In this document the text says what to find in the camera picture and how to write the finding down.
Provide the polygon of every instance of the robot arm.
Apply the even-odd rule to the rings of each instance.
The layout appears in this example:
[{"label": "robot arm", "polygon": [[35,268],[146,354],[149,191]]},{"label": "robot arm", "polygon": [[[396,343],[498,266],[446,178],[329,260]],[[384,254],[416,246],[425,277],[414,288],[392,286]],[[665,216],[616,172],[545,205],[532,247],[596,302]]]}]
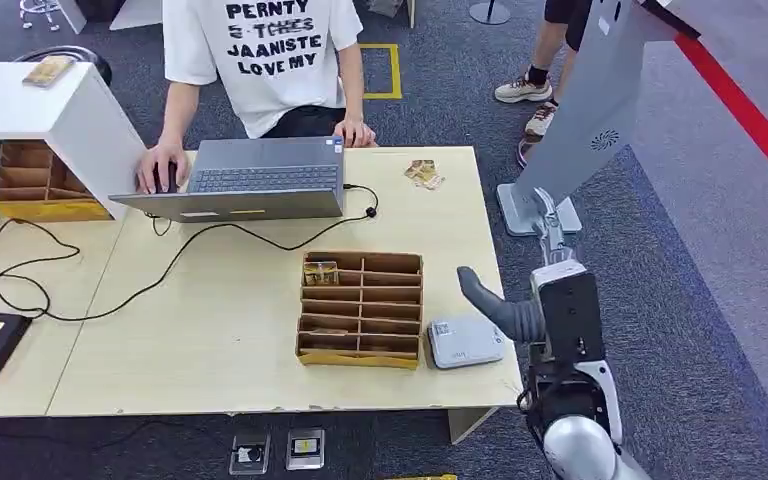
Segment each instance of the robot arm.
[{"label": "robot arm", "polygon": [[529,345],[517,400],[529,430],[564,480],[647,480],[622,448],[619,402],[605,361],[596,283],[573,259],[535,270],[534,297],[505,302],[458,268],[464,296],[502,332]]}]

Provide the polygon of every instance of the cardboard organizer box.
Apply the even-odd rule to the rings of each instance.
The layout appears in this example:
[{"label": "cardboard organizer box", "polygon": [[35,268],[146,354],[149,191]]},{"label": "cardboard organizer box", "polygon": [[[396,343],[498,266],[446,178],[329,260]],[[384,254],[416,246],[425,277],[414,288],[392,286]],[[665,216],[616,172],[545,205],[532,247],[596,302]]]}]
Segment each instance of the cardboard organizer box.
[{"label": "cardboard organizer box", "polygon": [[422,257],[310,252],[304,261],[336,262],[337,284],[309,286],[302,276],[296,355],[303,364],[419,366]]},{"label": "cardboard organizer box", "polygon": [[2,144],[0,215],[32,222],[111,218],[42,141],[5,141]]}]

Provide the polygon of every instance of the laptop keyboard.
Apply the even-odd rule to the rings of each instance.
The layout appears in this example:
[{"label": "laptop keyboard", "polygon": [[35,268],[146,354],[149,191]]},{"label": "laptop keyboard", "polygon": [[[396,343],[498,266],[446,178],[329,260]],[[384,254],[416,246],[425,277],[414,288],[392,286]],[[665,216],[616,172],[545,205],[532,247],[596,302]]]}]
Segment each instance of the laptop keyboard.
[{"label": "laptop keyboard", "polygon": [[188,192],[256,192],[337,188],[337,166],[217,168],[195,172]]}]

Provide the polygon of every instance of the desk leg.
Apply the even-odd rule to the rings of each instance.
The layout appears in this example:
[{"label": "desk leg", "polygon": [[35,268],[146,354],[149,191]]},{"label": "desk leg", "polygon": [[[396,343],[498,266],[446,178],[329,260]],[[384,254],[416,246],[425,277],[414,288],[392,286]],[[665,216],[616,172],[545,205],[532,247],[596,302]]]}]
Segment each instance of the desk leg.
[{"label": "desk leg", "polygon": [[498,409],[498,407],[479,407],[449,410],[449,436],[452,439],[452,445],[461,443],[467,435],[490,418],[490,415],[496,413]]},{"label": "desk leg", "polygon": [[410,20],[411,28],[416,24],[416,0],[408,0],[408,19]]}]

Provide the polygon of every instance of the white device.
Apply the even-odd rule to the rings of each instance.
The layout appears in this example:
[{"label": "white device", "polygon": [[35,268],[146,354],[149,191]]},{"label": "white device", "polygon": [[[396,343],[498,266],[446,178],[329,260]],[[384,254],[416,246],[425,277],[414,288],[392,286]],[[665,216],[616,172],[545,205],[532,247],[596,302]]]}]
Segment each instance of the white device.
[{"label": "white device", "polygon": [[505,355],[505,336],[483,315],[440,318],[428,326],[428,340],[438,368],[497,362]]}]

